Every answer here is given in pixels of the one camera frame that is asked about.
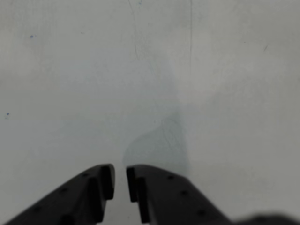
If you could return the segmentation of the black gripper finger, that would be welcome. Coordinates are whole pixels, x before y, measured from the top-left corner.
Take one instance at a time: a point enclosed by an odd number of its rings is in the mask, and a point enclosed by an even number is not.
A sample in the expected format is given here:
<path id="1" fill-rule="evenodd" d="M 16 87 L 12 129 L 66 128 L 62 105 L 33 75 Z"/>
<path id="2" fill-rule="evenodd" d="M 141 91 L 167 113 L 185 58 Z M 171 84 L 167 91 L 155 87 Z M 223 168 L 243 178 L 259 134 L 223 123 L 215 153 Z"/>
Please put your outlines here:
<path id="1" fill-rule="evenodd" d="M 258 215 L 232 221 L 187 178 L 150 165 L 127 168 L 130 200 L 149 225 L 298 225 L 283 215 Z"/>
<path id="2" fill-rule="evenodd" d="M 10 219 L 8 225 L 97 225 L 113 199 L 112 164 L 91 167 Z"/>

